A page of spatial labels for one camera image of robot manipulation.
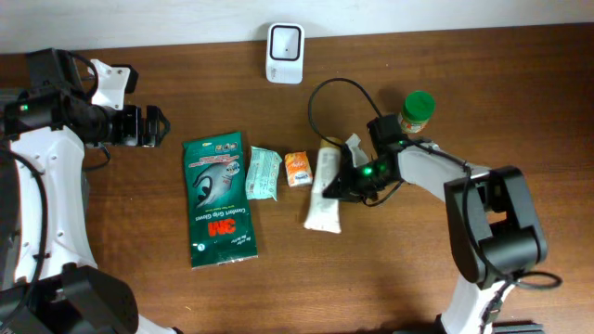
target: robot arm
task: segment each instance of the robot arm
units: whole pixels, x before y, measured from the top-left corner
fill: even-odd
[[[12,152],[41,175],[47,233],[40,250],[41,189],[32,171],[18,162],[20,227],[12,246],[17,249],[16,269],[12,287],[5,285],[11,289],[0,291],[0,321],[10,322],[0,331],[10,326],[16,333],[179,333],[139,315],[130,288],[97,270],[84,225],[84,146],[157,147],[169,123],[157,107],[149,106],[142,118],[139,107],[123,104],[124,93],[134,91],[138,77],[128,65],[111,67],[55,49],[27,58],[33,89],[5,105],[0,133]],[[89,93],[83,91],[75,58],[94,74]],[[40,256],[41,275],[35,279]],[[31,298],[19,308],[27,293]]]
[[[376,118],[368,129],[378,158],[353,167],[350,150],[342,147],[341,169],[324,196],[366,202],[377,200],[377,192],[392,183],[408,182],[444,201],[451,250],[461,275],[434,332],[492,333],[492,323],[515,286],[511,278],[544,261],[548,251],[522,173],[514,167],[490,170],[472,165],[432,142],[413,141],[402,134],[395,115]],[[486,219],[489,211],[505,212],[507,217],[491,225]],[[524,329],[540,332],[534,326],[512,332]]]

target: green jar lid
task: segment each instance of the green jar lid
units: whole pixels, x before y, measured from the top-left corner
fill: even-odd
[[[407,96],[402,111],[410,121],[425,122],[433,116],[435,100],[427,92],[416,91]]]

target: plastic wrapper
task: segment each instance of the plastic wrapper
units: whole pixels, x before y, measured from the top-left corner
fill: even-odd
[[[256,257],[241,133],[184,143],[192,268]]]
[[[278,166],[282,159],[275,151],[252,147],[252,159],[245,183],[248,199],[277,200]]]

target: white wall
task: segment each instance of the white wall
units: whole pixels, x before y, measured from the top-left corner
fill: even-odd
[[[0,0],[0,53],[594,21],[594,0]]]

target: black power cord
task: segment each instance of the black power cord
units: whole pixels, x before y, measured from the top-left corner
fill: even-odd
[[[484,334],[486,327],[491,324],[494,320],[491,319],[491,315],[493,312],[501,311],[501,304],[503,303],[503,296],[505,295],[505,291],[511,286],[510,283],[504,283],[501,288],[499,288],[495,292],[495,296],[493,299],[489,301],[489,304],[483,310],[483,314],[481,315],[481,322],[482,324],[479,327],[479,333]]]
[[[365,204],[365,206],[373,208],[373,207],[377,207],[379,205],[382,205],[383,202],[385,202],[386,200],[390,199],[390,197],[398,190],[400,189],[400,186],[402,186],[404,184],[404,181],[398,181],[398,183],[396,184],[396,186],[394,186],[392,188],[392,190],[390,190],[389,193],[386,194],[386,196],[383,199],[379,199],[374,201],[373,203],[368,203],[367,199],[363,200],[363,204]]]
[[[98,169],[101,169],[101,168],[107,166],[108,163],[110,163],[111,153],[108,150],[108,148],[106,148],[105,145],[103,145],[103,143],[99,143],[99,148],[101,148],[101,151],[103,151],[103,154],[105,154],[105,161],[103,161],[100,164],[95,165],[95,166],[83,167],[83,172],[93,172],[93,171],[96,171]]]
[[[97,92],[97,89],[99,88],[99,73],[97,72],[97,68],[95,67],[95,64],[93,64],[91,62],[91,60],[89,60],[77,53],[74,53],[71,51],[66,51],[66,53],[68,53],[68,55],[70,57],[80,60],[84,65],[88,66],[91,69],[91,71],[93,72],[93,76],[95,77],[95,80],[93,81],[93,85],[88,90],[88,92],[86,92],[84,94],[84,97],[87,100],[90,100],[93,97],[93,95]]]
[[[312,93],[312,95],[309,97],[309,103],[307,104],[307,114],[309,115],[309,125],[311,125],[312,129],[314,130],[314,132],[319,135],[322,139],[326,140],[327,142],[331,143],[334,146],[337,146],[339,148],[341,148],[343,145],[338,144],[333,142],[332,140],[330,140],[328,137],[326,137],[325,135],[321,134],[319,132],[319,130],[317,130],[317,125],[314,122],[314,115],[312,112],[312,106],[314,103],[314,97],[316,97],[317,92],[326,84],[332,83],[332,82],[346,82],[349,84],[352,84],[353,86],[359,88],[359,90],[361,91],[361,93],[363,93],[363,95],[367,98],[367,100],[369,101],[369,104],[371,105],[371,107],[373,107],[373,109],[375,110],[375,112],[378,114],[379,117],[381,117],[381,112],[378,109],[378,107],[375,105],[375,103],[373,102],[373,99],[371,99],[371,96],[369,96],[368,92],[365,90],[365,88],[363,88],[362,85],[360,85],[359,83],[351,80],[351,79],[345,79],[345,78],[332,78],[332,79],[328,79],[327,81],[319,84],[316,89],[314,89],[314,92]]]
[[[45,186],[44,181],[41,178],[41,173],[37,171],[37,169],[24,157],[20,156],[9,149],[0,148],[0,156],[8,156],[10,159],[14,161],[18,161],[25,165],[27,169],[31,172],[33,178],[35,179],[35,183],[39,187],[39,195],[41,198],[41,236],[39,238],[39,254],[37,255],[37,264],[35,265],[35,271],[33,272],[33,276],[31,279],[31,283],[29,287],[25,291],[22,299],[20,300],[17,307],[8,315],[6,319],[2,319],[2,325],[0,325],[0,333],[4,332],[10,324],[16,319],[19,315],[20,311],[29,303],[32,298],[32,293],[35,289],[35,286],[39,282],[39,277],[41,276],[41,271],[44,267],[45,261],[45,244],[47,240],[47,194],[45,193]]]

